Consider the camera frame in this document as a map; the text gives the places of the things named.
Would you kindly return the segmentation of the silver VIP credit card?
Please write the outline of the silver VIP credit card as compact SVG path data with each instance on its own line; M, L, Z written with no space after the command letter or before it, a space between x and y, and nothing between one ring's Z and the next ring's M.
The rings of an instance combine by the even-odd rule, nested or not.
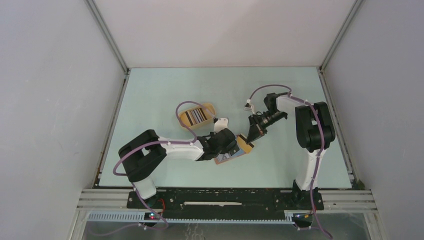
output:
M231 157L232 156L229 155L228 153L227 154L220 154L220 155L217 156L217 158L215 160L216 160L217 164L221 164L221 163L224 163L226 161L229 161L231 159Z

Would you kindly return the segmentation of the pink leather card holder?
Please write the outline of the pink leather card holder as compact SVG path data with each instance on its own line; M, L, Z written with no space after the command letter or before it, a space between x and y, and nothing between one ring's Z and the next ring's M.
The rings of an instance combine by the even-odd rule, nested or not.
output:
M244 134L238 134L236 136L236 151L232 151L225 154L220 154L214 158L216 165L228 162L235 158L241 157L243 155L249 154L255 147L253 143L247 143L247 138Z

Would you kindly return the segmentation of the yellow credit card black stripe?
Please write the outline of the yellow credit card black stripe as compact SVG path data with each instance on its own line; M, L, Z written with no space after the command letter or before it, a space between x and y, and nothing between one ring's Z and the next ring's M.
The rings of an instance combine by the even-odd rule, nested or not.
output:
M237 154L239 155L249 154L255 147L253 143L247 142L247 137L242 133L236 136L236 141L239 148Z

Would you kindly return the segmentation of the beige oval card tray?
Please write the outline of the beige oval card tray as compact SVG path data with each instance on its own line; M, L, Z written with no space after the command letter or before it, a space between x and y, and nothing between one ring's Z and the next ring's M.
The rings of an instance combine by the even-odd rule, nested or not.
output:
M216 109L211 103L202 103L203 107L196 105L178 113L181 126L187 126L191 130L204 127L214 122Z

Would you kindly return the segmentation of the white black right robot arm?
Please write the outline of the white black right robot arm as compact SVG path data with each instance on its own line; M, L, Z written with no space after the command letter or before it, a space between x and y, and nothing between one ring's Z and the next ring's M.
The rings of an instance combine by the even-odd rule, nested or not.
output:
M265 136L267 128L281 119L293 115L296 139L304 150L305 160L294 180L291 204L304 209L311 202L313 190L317 190L317 176L322 158L336 138L334 124L326 102L310 103L289 92L269 93L263 100L267 110L252 112L248 117L249 130L246 142L252 143Z

